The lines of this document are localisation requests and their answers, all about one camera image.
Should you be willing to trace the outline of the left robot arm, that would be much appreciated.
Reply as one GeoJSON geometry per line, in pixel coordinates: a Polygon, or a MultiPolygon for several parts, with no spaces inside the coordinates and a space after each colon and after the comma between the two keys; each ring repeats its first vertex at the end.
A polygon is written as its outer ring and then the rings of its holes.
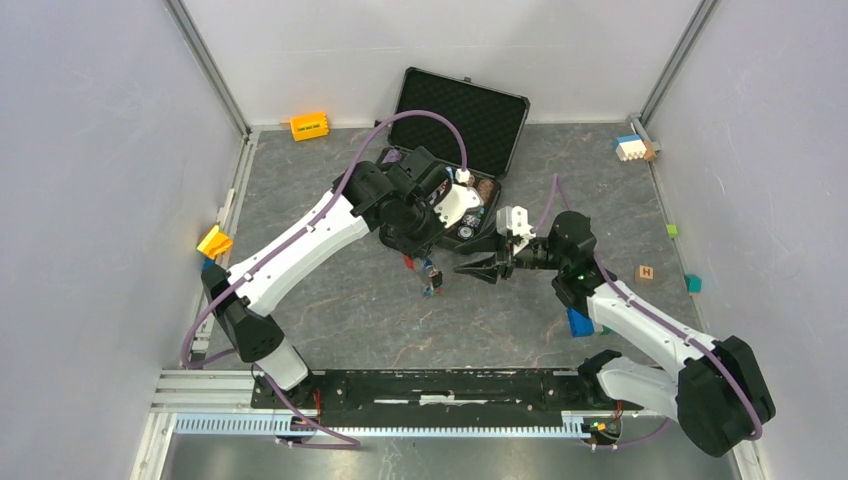
{"type": "Polygon", "coordinates": [[[290,407],[314,394],[310,369],[271,313],[335,253],[382,227],[403,236],[407,256],[428,253],[468,208],[479,205],[466,165],[447,171],[423,148],[411,167],[378,165],[356,155],[308,213],[253,256],[229,269],[212,265],[201,281],[208,300],[193,328],[214,318],[233,352],[256,365],[290,407]]]}

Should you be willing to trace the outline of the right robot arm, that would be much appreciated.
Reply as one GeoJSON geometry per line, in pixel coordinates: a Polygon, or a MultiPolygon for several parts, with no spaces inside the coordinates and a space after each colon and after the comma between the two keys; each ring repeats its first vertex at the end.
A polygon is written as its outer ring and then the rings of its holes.
{"type": "Polygon", "coordinates": [[[713,457],[761,438],[776,408],[748,343],[736,336],[718,340],[642,299],[600,264],[589,217],[563,211],[540,237],[525,213],[519,207],[499,211],[494,224],[458,248],[486,258],[455,270],[490,284],[517,269],[550,270],[573,337],[611,331],[653,360],[643,365],[613,350],[586,359],[577,382],[585,405],[622,401],[644,407],[676,422],[713,457]]]}

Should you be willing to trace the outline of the red keyring with key bunch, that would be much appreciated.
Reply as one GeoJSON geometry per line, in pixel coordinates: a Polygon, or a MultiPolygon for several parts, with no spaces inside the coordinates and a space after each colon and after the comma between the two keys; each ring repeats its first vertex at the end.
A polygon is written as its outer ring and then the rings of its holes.
{"type": "Polygon", "coordinates": [[[408,269],[422,275],[424,280],[422,296],[424,298],[430,298],[441,293],[443,286],[443,273],[436,267],[431,256],[415,259],[404,255],[403,260],[408,269]]]}

